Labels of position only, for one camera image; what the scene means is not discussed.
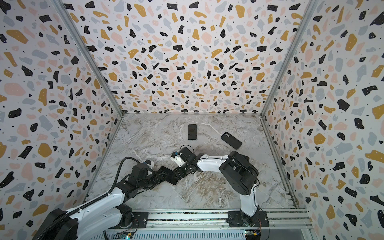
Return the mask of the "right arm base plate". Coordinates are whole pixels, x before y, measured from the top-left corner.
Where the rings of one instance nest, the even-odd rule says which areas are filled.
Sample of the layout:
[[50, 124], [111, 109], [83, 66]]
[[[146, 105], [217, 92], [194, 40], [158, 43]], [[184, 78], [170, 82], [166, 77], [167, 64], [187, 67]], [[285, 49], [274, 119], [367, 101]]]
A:
[[257, 210], [252, 217], [246, 215], [242, 211], [230, 211], [228, 212], [227, 223], [231, 228], [257, 228], [270, 226], [267, 213], [263, 210]]

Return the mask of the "silver edged phone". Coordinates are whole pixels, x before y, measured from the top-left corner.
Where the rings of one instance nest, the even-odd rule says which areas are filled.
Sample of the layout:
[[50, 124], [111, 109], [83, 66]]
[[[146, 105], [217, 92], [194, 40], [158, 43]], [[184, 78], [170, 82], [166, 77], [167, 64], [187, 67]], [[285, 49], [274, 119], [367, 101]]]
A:
[[159, 171], [166, 182], [170, 183], [173, 186], [178, 183], [179, 179], [173, 170], [162, 166], [160, 167]]

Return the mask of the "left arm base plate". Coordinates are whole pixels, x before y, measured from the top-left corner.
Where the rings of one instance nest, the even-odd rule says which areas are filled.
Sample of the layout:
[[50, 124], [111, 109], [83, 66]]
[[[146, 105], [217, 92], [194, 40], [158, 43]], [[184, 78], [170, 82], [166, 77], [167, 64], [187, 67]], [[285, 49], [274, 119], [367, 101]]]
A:
[[120, 228], [145, 229], [149, 218], [148, 212], [127, 212], [122, 215]]

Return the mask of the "purple edged phone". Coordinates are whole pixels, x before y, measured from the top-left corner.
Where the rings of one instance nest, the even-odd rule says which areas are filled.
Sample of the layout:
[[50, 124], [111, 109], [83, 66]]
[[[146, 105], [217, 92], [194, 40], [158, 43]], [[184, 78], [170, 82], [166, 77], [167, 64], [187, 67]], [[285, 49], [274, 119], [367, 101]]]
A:
[[198, 126], [196, 124], [188, 125], [188, 140], [193, 141], [198, 139]]

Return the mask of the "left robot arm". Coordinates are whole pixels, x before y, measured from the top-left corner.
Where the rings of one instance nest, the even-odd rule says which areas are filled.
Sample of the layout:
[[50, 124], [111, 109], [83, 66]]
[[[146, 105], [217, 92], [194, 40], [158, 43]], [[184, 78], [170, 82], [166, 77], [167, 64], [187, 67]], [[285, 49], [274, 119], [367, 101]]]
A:
[[140, 222], [125, 203], [163, 181], [163, 175], [147, 164], [136, 164], [132, 173], [115, 180], [108, 192], [78, 207], [50, 212], [33, 238], [87, 240], [112, 227], [136, 228]]

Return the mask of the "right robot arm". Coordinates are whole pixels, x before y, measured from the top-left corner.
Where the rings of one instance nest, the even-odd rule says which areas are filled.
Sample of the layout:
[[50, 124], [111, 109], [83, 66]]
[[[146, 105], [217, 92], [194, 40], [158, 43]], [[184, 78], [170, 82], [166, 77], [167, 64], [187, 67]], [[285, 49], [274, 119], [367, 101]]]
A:
[[225, 156], [196, 155], [187, 147], [173, 152], [171, 159], [178, 165], [173, 170], [173, 178], [181, 180], [196, 172], [221, 173], [231, 187], [240, 195], [241, 213], [253, 217], [259, 209], [255, 188], [259, 179], [258, 170], [247, 156], [232, 151]]

